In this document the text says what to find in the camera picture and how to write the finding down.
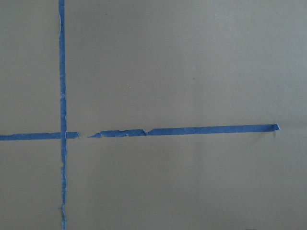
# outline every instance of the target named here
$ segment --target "cardboard surface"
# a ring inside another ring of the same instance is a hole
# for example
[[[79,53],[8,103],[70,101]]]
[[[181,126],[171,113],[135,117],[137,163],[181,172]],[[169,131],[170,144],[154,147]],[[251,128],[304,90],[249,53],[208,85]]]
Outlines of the cardboard surface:
[[[303,230],[305,133],[68,140],[68,229]]]
[[[0,135],[58,132],[57,1],[3,1],[0,20]]]
[[[58,140],[0,141],[0,229],[60,229]]]
[[[65,9],[67,230],[305,230],[305,1]],[[0,135],[60,138],[58,1],[0,12]],[[281,131],[86,138],[257,124]],[[61,228],[60,168],[59,139],[0,141],[0,229]]]
[[[306,125],[303,1],[68,1],[68,130]]]

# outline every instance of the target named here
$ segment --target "blue painter's tape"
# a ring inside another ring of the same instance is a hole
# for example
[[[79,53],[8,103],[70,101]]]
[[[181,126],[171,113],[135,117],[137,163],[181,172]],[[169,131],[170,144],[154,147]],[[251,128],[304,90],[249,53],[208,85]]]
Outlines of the blue painter's tape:
[[[65,0],[59,0],[59,20],[60,20],[60,32],[59,32],[59,80],[60,80],[60,112],[61,112],[61,157],[62,157],[62,230],[66,230],[66,138],[67,138],[67,123],[66,123],[66,82],[65,82]]]
[[[67,132],[67,138],[78,138],[78,132]],[[1,140],[47,140],[61,139],[61,133],[20,133],[13,135],[0,135]]]
[[[214,133],[254,133],[273,132],[280,130],[278,124],[246,125],[246,126],[208,126],[187,128],[155,128],[149,132],[142,129],[110,130],[101,131],[90,138],[119,138],[136,136],[165,136],[165,135],[191,135],[191,134],[214,134]]]

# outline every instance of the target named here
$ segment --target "vertical tape strip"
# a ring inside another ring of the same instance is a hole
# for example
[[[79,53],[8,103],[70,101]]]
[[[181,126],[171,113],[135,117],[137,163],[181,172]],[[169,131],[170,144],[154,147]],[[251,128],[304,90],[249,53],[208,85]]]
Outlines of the vertical tape strip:
[[[65,0],[59,0],[59,20],[60,20],[60,31],[59,31],[59,80],[60,80],[60,111],[61,111],[61,157],[62,157],[62,230],[66,230],[66,83],[65,83]]]

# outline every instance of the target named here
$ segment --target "horizontal tape strip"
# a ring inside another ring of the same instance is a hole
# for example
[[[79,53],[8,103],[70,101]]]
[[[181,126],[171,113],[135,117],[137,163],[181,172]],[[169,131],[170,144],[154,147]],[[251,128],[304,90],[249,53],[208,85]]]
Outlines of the horizontal tape strip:
[[[168,135],[192,135],[192,134],[214,134],[214,133],[255,133],[274,132],[280,130],[278,124],[268,125],[246,125],[246,126],[208,126],[187,128],[155,128],[149,132],[143,129],[131,130],[108,130],[96,133],[89,138],[121,138],[140,136],[168,136]],[[66,138],[78,138],[78,132],[67,132]],[[0,135],[1,140],[44,140],[61,139],[61,133],[21,133],[13,135]]]
[[[246,125],[246,126],[208,126],[187,128],[155,128],[149,132],[143,129],[101,131],[90,138],[120,138],[138,136],[191,135],[214,133],[254,133],[280,130],[278,124]]]
[[[78,138],[78,132],[67,132],[66,138]],[[61,133],[21,133],[13,135],[0,135],[0,140],[45,140],[61,139]]]

